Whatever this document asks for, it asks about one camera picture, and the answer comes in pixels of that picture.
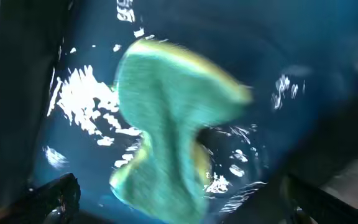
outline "squeezed sponge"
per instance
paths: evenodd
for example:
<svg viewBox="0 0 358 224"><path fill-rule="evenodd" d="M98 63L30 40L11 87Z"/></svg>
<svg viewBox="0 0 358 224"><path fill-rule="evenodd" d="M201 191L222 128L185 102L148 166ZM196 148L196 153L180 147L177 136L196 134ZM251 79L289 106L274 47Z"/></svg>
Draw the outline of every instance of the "squeezed sponge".
<svg viewBox="0 0 358 224"><path fill-rule="evenodd" d="M239 115L251 102L248 89L205 58L153 40L132 44L116 75L121 113L143 140L134 159L113 172L112 191L151 217L199 223L210 164L198 131Z"/></svg>

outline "green scouring pad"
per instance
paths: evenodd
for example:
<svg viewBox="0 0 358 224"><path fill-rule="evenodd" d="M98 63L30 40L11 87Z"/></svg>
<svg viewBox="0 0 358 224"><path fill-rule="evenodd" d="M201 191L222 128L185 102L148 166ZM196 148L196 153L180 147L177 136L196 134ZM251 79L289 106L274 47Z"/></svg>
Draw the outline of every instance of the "green scouring pad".
<svg viewBox="0 0 358 224"><path fill-rule="evenodd" d="M209 60L154 40L129 47L117 78L121 113L143 140L133 160L113 172L112 191L167 223L199 223L210 164L197 134L242 113L249 90Z"/></svg>

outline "green sponge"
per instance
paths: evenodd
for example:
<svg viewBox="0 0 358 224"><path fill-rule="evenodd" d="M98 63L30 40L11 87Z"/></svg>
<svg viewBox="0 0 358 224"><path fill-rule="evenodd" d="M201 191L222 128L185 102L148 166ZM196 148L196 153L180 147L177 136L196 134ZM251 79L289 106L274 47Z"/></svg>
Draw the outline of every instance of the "green sponge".
<svg viewBox="0 0 358 224"><path fill-rule="evenodd" d="M142 146L110 185L124 203L168 223L199 223L208 203L209 157L195 141L205 126L234 119L248 89L181 47L138 40L117 70L120 110L141 130Z"/></svg>

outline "sponge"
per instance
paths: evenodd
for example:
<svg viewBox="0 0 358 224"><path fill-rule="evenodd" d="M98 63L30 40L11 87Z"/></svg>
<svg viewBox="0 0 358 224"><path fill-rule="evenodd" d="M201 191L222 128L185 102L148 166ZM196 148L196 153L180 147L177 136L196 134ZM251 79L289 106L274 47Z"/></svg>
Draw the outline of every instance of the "sponge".
<svg viewBox="0 0 358 224"><path fill-rule="evenodd" d="M113 172L112 191L167 223L199 223L210 164L197 134L239 115L251 102L249 90L209 60L154 40L132 44L116 75L121 113L142 130L142 144Z"/></svg>

